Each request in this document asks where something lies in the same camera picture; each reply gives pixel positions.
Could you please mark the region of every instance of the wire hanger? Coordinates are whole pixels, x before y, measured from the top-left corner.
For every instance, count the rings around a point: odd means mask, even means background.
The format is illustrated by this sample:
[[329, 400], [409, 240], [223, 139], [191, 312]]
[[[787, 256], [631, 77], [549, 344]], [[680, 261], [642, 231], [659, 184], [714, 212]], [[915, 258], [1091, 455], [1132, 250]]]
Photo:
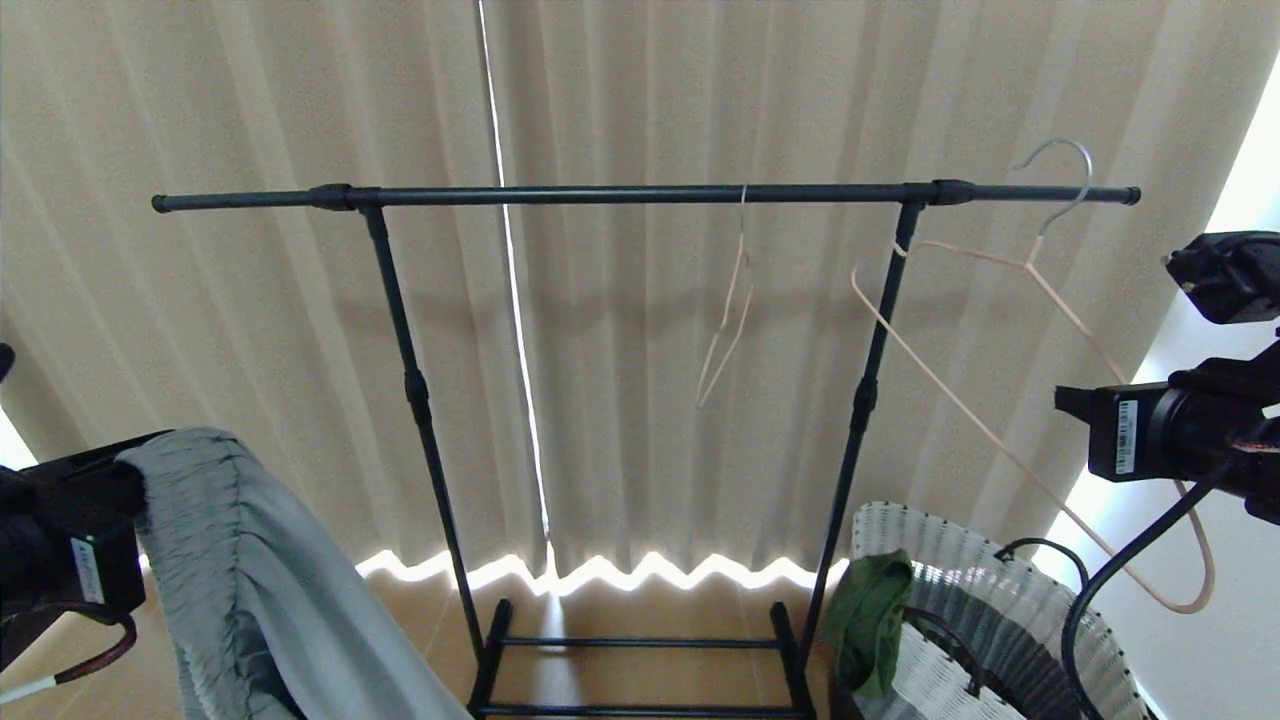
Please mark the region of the wire hanger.
[[[733, 354], [733, 348], [737, 347], [737, 341], [742, 337], [742, 327], [746, 325], [746, 311], [751, 309], [751, 295], [755, 293], [755, 273], [751, 269], [751, 254], [746, 251], [746, 186], [742, 186], [742, 199], [739, 201], [737, 213], [737, 256], [733, 260], [733, 277], [728, 281], [728, 292], [724, 295], [724, 315], [721, 318], [721, 324], [716, 328], [716, 334], [712, 336], [710, 347], [707, 348], [707, 359], [703, 360], [703, 372], [698, 375], [698, 407], [701, 407], [707, 398], [712, 393], [712, 388], [716, 387], [716, 380], [719, 379], [721, 372], [728, 363], [730, 355]], [[716, 373], [712, 374], [710, 382], [707, 383], [707, 388], [703, 388], [703, 382], [707, 380], [707, 370], [710, 369], [712, 356], [716, 354], [716, 346], [719, 343], [721, 333], [728, 327], [728, 310], [733, 302], [733, 288], [737, 287], [737, 274], [739, 270], [746, 268], [748, 286], [746, 286], [746, 300], [742, 301], [742, 316], [737, 322], [737, 331], [733, 333], [733, 340], [728, 343], [728, 348], [724, 350], [724, 356], [721, 357], [719, 365], [716, 368]]]
[[[1129, 380], [1128, 380], [1128, 378], [1124, 377], [1124, 373], [1121, 373], [1119, 364], [1116, 364], [1116, 361], [1111, 357], [1111, 355], [1106, 352], [1106, 350], [1102, 347], [1102, 343], [1098, 342], [1097, 337], [1084, 325], [1084, 323], [1080, 320], [1079, 315], [1076, 315], [1075, 311], [1073, 311], [1066, 305], [1066, 302], [1062, 300], [1062, 297], [1052, 288], [1052, 286], [1048, 284], [1048, 282], [1044, 279], [1044, 277], [1036, 268], [1036, 258], [1038, 256], [1041, 246], [1044, 242], [1044, 234], [1048, 231], [1050, 225], [1053, 223], [1053, 220], [1061, 218], [1066, 213], [1071, 211], [1076, 205], [1079, 205], [1084, 200], [1085, 195], [1088, 195], [1089, 188], [1093, 186], [1093, 159], [1089, 156], [1088, 149], [1085, 149], [1083, 145], [1080, 145], [1079, 142], [1076, 142], [1074, 140], [1066, 140], [1066, 138], [1052, 138], [1052, 140], [1048, 140], [1044, 143], [1042, 143], [1039, 147], [1037, 147], [1036, 151], [1032, 152], [1029, 158], [1027, 158], [1027, 160], [1024, 160], [1023, 163], [1019, 163], [1016, 165], [1014, 165], [1014, 169], [1015, 170], [1020, 170], [1020, 169], [1027, 168], [1028, 165], [1030, 165], [1030, 163], [1033, 160], [1036, 160], [1036, 158], [1041, 154], [1042, 150], [1044, 150], [1046, 147], [1048, 147], [1051, 145], [1056, 145], [1056, 143], [1070, 145], [1076, 151], [1079, 151], [1080, 156], [1084, 160], [1084, 172], [1085, 172], [1084, 184], [1080, 187], [1080, 192], [1076, 193], [1075, 199], [1073, 199], [1062, 209], [1057, 210], [1056, 213], [1051, 214], [1048, 218], [1044, 219], [1044, 222], [1041, 224], [1039, 232], [1036, 236], [1036, 242], [1032, 245], [1030, 252], [1028, 252], [1028, 255], [1027, 255], [1027, 258], [1024, 260], [1021, 260], [1021, 261], [1012, 260], [1010, 258], [1002, 258], [1002, 256], [998, 256], [998, 255], [992, 255], [989, 252], [982, 252], [982, 251], [978, 251], [978, 250], [969, 250], [969, 249], [959, 247], [959, 246], [955, 246], [955, 245], [950, 245], [950, 243], [945, 243], [945, 242], [934, 242], [934, 241], [922, 242], [911, 252], [916, 252], [922, 247], [931, 247], [931, 246], [932, 247], [941, 247], [943, 250], [948, 250], [951, 252], [957, 252], [957, 254], [961, 254], [961, 255], [969, 255], [969, 256], [977, 258], [979, 260], [988, 260], [988, 261], [993, 261], [993, 263], [1000, 263], [1002, 265], [1009, 265], [1011, 268], [1021, 269], [1023, 272], [1025, 272], [1027, 274], [1029, 274], [1032, 277], [1032, 279], [1036, 281], [1036, 284], [1039, 286], [1041, 291], [1043, 291], [1044, 295], [1047, 295], [1050, 297], [1050, 300], [1053, 301], [1053, 305], [1056, 305], [1057, 309], [1061, 310], [1064, 315], [1066, 315], [1066, 318], [1071, 322], [1071, 324], [1075, 325], [1075, 329], [1082, 336], [1084, 336], [1085, 341], [1088, 341], [1088, 343], [1093, 348], [1093, 351], [1098, 356], [1101, 356], [1102, 360], [1106, 363], [1107, 368], [1111, 370], [1111, 374], [1115, 377], [1116, 382], [1120, 383], [1120, 384], [1125, 384]], [[911, 252], [904, 251], [897, 245], [893, 245], [893, 252], [896, 252], [896, 254], [899, 254], [899, 255], [901, 255], [904, 258], [906, 258], [906, 256], [909, 256], [911, 254]], [[854, 266], [852, 272], [850, 273], [849, 279], [850, 279], [850, 283], [854, 287], [854, 292], [858, 295], [858, 299], [876, 316], [876, 322], [879, 323], [884, 328], [884, 331], [890, 334], [890, 337], [892, 337], [893, 341], [897, 342], [897, 345], [904, 351], [906, 351], [906, 354], [911, 357], [911, 360], [915, 361], [915, 364], [920, 368], [920, 370], [924, 372], [925, 375], [929, 377], [931, 380], [933, 380], [933, 383], [938, 387], [938, 389], [941, 389], [947, 396], [947, 398], [950, 398], [951, 402], [955, 404], [955, 406], [957, 409], [960, 409], [960, 411], [964, 413], [964, 415], [966, 418], [969, 418], [969, 420], [974, 425], [977, 425], [977, 428], [987, 437], [988, 441], [992, 442], [992, 445], [996, 446], [996, 448], [1002, 455], [1005, 455], [1015, 466], [1018, 466], [1019, 470], [1021, 470], [1028, 478], [1030, 478], [1053, 501], [1053, 503], [1057, 505], [1057, 507], [1064, 514], [1066, 514], [1068, 518], [1071, 519], [1073, 523], [1075, 523], [1076, 525], [1079, 525], [1079, 528], [1082, 530], [1084, 530], [1084, 533], [1089, 537], [1089, 539], [1092, 539], [1094, 543], [1097, 543], [1098, 547], [1101, 547], [1108, 556], [1114, 557], [1115, 553], [1116, 553], [1116, 550], [1114, 547], [1111, 547], [1111, 544], [1107, 543], [1102, 538], [1102, 536], [1100, 536], [1093, 528], [1091, 528], [1088, 525], [1088, 523], [1084, 521], [1083, 518], [1080, 518], [1074, 510], [1071, 510], [1070, 507], [1068, 507], [1066, 502], [1062, 498], [1060, 498], [1050, 488], [1048, 483], [1046, 483], [1044, 479], [1041, 478], [1038, 473], [1036, 473], [1029, 465], [1027, 465], [1025, 462], [1023, 462], [1023, 460], [1019, 459], [1009, 448], [1009, 446], [1006, 446], [1004, 443], [1004, 441], [1001, 441], [1000, 437], [996, 436], [996, 433], [993, 433], [991, 430], [991, 428], [988, 428], [980, 419], [978, 419], [978, 416], [973, 413], [973, 410], [970, 410], [969, 406], [966, 406], [964, 404], [964, 401], [961, 401], [956, 396], [956, 393], [950, 387], [947, 387], [947, 384], [945, 382], [942, 382], [942, 379], [928, 366], [927, 363], [924, 363], [924, 360], [920, 359], [920, 356], [897, 333], [897, 331], [893, 329], [893, 325], [888, 320], [886, 320], [883, 315], [879, 314], [879, 310], [876, 309], [876, 305], [872, 304], [872, 301], [867, 296], [867, 293], [863, 292], [863, 290], [860, 287], [858, 287], [858, 266], [856, 265]], [[1187, 495], [1188, 491], [1187, 491], [1187, 484], [1184, 482], [1181, 482], [1181, 480], [1174, 480], [1174, 486], [1178, 488], [1178, 492], [1181, 496]], [[1164, 605], [1165, 607], [1167, 607], [1169, 610], [1172, 610], [1174, 612], [1181, 612], [1181, 614], [1193, 614], [1193, 612], [1199, 612], [1201, 610], [1203, 610], [1204, 606], [1208, 605], [1210, 597], [1213, 593], [1213, 584], [1215, 584], [1215, 579], [1216, 579], [1216, 570], [1215, 570], [1215, 565], [1213, 565], [1213, 553], [1212, 553], [1212, 551], [1211, 551], [1211, 548], [1208, 546], [1208, 538], [1204, 534], [1204, 527], [1201, 523], [1199, 516], [1196, 514], [1194, 510], [1192, 510], [1192, 512], [1188, 514], [1188, 518], [1192, 521], [1192, 530], [1196, 534], [1196, 541], [1197, 541], [1197, 544], [1199, 546], [1199, 551], [1201, 551], [1201, 559], [1203, 560], [1203, 565], [1204, 565], [1204, 580], [1201, 584], [1199, 593], [1196, 596], [1196, 598], [1192, 602], [1185, 603], [1185, 605], [1172, 602], [1171, 600], [1166, 598], [1162, 593], [1160, 593], [1158, 591], [1156, 591], [1153, 587], [1151, 587], [1151, 584], [1142, 575], [1139, 575], [1138, 573], [1135, 573], [1130, 566], [1126, 565], [1124, 568], [1125, 573], [1128, 573], [1138, 583], [1138, 585], [1140, 585], [1142, 589], [1147, 592], [1147, 594], [1149, 594], [1153, 600], [1156, 600], [1156, 602]]]

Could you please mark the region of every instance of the white wall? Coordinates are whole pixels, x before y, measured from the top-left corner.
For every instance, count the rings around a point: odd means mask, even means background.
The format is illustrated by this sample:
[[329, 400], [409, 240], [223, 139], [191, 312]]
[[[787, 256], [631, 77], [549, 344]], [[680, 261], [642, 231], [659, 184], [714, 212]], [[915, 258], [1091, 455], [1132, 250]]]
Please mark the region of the white wall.
[[[1280, 63], [1271, 73], [1208, 231], [1280, 231], [1277, 167]], [[1165, 379], [1170, 372], [1210, 356], [1253, 357], [1276, 340], [1275, 324], [1212, 325], [1179, 295], [1134, 380]], [[1083, 425], [1080, 433], [1083, 437]], [[1083, 443], [1080, 438], [1073, 441]], [[1120, 547], [1176, 498], [1172, 484], [1165, 480], [1114, 486], [1084, 473], [1068, 503]], [[1125, 574], [1102, 589], [1094, 607], [1115, 629], [1130, 667], [1164, 720], [1277, 717], [1280, 527], [1248, 515], [1243, 501], [1229, 495], [1210, 496], [1199, 512], [1217, 562], [1216, 592], [1206, 610], [1175, 615]], [[1076, 548], [1091, 571], [1106, 560], [1064, 518], [1048, 537]], [[1042, 550], [1036, 562], [1078, 585], [1074, 570], [1056, 552]], [[1190, 601], [1199, 589], [1199, 553], [1185, 520], [1138, 556], [1134, 566], [1176, 601]]]

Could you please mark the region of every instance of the curtain fold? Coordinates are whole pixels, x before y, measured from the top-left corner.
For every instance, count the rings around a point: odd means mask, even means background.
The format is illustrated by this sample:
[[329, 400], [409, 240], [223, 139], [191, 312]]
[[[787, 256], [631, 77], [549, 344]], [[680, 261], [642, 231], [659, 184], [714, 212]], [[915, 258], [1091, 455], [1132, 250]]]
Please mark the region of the curtain fold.
[[[1254, 3], [484, 4], [507, 181], [1079, 183], [1085, 142], [1135, 209], [1057, 222], [1039, 263], [1125, 368], [1197, 234], [1275, 58]], [[918, 240], [1025, 254], [1053, 209], [928, 210]], [[650, 551], [812, 566], [829, 514], [896, 208], [746, 211], [755, 295], [708, 405], [703, 354], [737, 245], [733, 206], [512, 209], [552, 542], [571, 569]], [[741, 311], [735, 300], [731, 328]], [[909, 265], [897, 327], [1065, 493], [1084, 430], [1057, 383], [1111, 382], [1025, 274], [937, 250]], [[719, 345], [727, 345], [724, 338]], [[991, 537], [1052, 505], [891, 347], [851, 507], [904, 501]]]
[[[4, 27], [4, 329], [52, 386], [4, 392], [38, 404], [13, 410], [32, 443], [214, 424], [353, 561], [444, 550], [362, 218], [148, 199], [495, 184], [475, 8], [6, 3]], [[500, 211], [387, 220], [467, 561], [539, 571]]]

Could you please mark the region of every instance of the green garment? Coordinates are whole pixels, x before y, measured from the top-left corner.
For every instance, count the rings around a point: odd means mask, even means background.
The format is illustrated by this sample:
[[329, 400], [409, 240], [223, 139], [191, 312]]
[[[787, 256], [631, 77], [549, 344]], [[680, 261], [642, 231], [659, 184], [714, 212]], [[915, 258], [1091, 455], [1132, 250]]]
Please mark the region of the green garment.
[[911, 592], [905, 550], [849, 565], [831, 596], [818, 637], [831, 646], [838, 687], [878, 700], [893, 684], [902, 612]]

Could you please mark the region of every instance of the white woven basket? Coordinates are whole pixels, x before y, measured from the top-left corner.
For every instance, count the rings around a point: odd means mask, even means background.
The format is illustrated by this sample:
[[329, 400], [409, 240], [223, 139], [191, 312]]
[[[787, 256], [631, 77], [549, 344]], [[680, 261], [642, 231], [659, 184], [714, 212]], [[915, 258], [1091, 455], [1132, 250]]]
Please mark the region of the white woven basket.
[[[872, 502], [854, 519], [854, 559], [905, 550], [915, 568], [910, 605], [942, 618], [988, 674], [1018, 697], [1027, 717], [1078, 720], [1061, 666], [1061, 633], [1075, 593], [1000, 550], [982, 536], [901, 505]], [[1075, 639], [1080, 680], [1103, 717], [1147, 720], [1124, 652], [1097, 612], [1088, 612]], [[1023, 717], [995, 701], [965, 692], [968, 673], [914, 628], [904, 626], [896, 697], [858, 698], [868, 719]]]

